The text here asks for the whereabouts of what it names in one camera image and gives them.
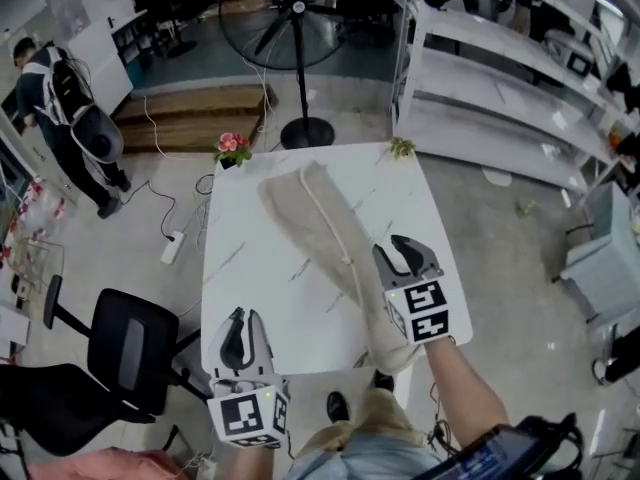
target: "wooden step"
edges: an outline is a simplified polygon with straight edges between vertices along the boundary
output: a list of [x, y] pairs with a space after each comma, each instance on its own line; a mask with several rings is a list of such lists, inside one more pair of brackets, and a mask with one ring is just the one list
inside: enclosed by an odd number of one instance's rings
[[[267, 87], [271, 106], [276, 97]], [[252, 143], [264, 119], [261, 85], [212, 87], [159, 94], [147, 98], [162, 151], [215, 152], [220, 135], [240, 133]], [[156, 153], [153, 123], [144, 99], [131, 100], [114, 119], [124, 137], [124, 153]]]
[[[146, 105], [156, 121], [204, 115], [258, 116], [263, 112], [264, 91], [261, 85], [210, 87], [149, 96]], [[126, 103], [114, 121], [117, 125], [149, 122], [144, 99]]]
[[[217, 151], [220, 135], [240, 133], [253, 142], [262, 116], [202, 116], [158, 121], [158, 145], [164, 152], [208, 153]], [[153, 124], [120, 126], [124, 153], [157, 153]]]

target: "power strip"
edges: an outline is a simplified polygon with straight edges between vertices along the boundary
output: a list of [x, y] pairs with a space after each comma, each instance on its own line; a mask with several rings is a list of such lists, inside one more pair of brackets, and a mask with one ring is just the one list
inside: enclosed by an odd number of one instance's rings
[[167, 265], [173, 265], [182, 247], [182, 242], [184, 242], [184, 233], [180, 233], [180, 231], [174, 231], [171, 236], [173, 237], [173, 242], [170, 241], [162, 253], [162, 262]]

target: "khaki pants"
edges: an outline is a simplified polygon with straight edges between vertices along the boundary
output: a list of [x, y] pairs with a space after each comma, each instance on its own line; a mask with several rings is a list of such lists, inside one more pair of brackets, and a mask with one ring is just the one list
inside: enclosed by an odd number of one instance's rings
[[367, 391], [355, 422], [338, 421], [323, 428], [309, 439], [296, 458], [316, 450], [342, 450], [354, 434], [386, 434], [417, 448], [424, 446], [424, 434], [411, 426], [393, 393], [373, 388]]
[[516, 4], [516, 12], [507, 25], [511, 30], [515, 30], [523, 36], [529, 37], [531, 32], [531, 9]]

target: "chair backrest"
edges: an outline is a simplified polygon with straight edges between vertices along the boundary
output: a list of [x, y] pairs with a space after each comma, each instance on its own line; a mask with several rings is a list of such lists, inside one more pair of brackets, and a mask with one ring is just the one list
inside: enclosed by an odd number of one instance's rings
[[179, 320], [152, 302], [117, 290], [100, 293], [91, 325], [89, 372], [141, 411], [164, 411]]
[[25, 430], [42, 448], [71, 455], [117, 420], [153, 423], [72, 364], [0, 365], [0, 420]]

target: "small potted plant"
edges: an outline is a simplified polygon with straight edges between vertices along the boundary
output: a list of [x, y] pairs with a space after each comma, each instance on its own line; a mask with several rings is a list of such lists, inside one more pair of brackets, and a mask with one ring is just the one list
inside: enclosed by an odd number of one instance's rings
[[393, 157], [398, 160], [399, 158], [409, 156], [416, 149], [416, 145], [410, 140], [400, 139], [398, 137], [394, 137], [390, 141], [391, 143], [391, 152], [393, 153]]
[[223, 133], [220, 135], [218, 151], [213, 154], [213, 160], [220, 161], [225, 169], [234, 165], [239, 167], [245, 160], [251, 160], [253, 154], [249, 148], [249, 140], [241, 134]]

